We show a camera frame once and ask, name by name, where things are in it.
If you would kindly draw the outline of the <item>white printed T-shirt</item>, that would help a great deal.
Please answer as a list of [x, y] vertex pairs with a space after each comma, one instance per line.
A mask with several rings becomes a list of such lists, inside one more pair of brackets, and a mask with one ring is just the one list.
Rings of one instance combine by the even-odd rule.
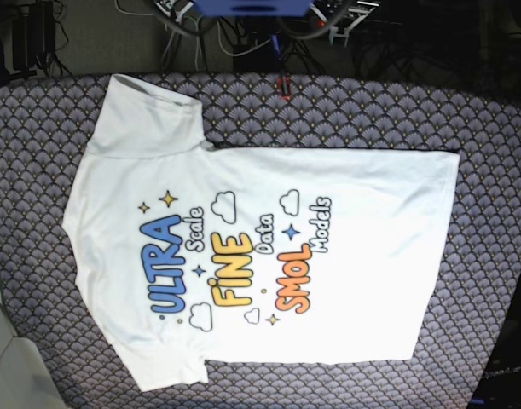
[[76, 285], [141, 391], [206, 362], [407, 360], [456, 153], [215, 148], [201, 103], [115, 74], [63, 218]]

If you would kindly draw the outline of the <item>red table clamp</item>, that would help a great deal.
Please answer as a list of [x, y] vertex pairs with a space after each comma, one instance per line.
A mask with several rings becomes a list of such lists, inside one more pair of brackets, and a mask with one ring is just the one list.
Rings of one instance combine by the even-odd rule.
[[292, 97], [291, 79], [287, 75], [278, 76], [276, 83], [281, 99], [287, 100]]

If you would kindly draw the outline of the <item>blue box at top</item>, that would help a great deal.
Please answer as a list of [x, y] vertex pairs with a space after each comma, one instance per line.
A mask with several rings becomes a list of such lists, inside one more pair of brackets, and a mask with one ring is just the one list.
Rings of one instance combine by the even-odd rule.
[[207, 16], [302, 16], [310, 0], [197, 0], [194, 5]]

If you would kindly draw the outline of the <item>patterned fan-print tablecloth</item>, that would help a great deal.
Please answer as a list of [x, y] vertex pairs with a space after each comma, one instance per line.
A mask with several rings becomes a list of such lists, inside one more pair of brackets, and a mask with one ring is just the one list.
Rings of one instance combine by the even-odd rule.
[[414, 357], [356, 365], [211, 362], [207, 384], [143, 393], [74, 284], [63, 210], [108, 76], [0, 88], [0, 288], [71, 408], [464, 408], [521, 273], [521, 103], [456, 90], [260, 74], [148, 75], [199, 99], [219, 147], [447, 149], [460, 175]]

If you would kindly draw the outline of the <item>black device with logo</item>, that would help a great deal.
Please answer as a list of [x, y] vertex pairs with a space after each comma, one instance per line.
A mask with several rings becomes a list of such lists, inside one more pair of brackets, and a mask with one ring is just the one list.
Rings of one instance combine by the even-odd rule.
[[504, 323], [468, 408], [521, 408], [521, 319]]

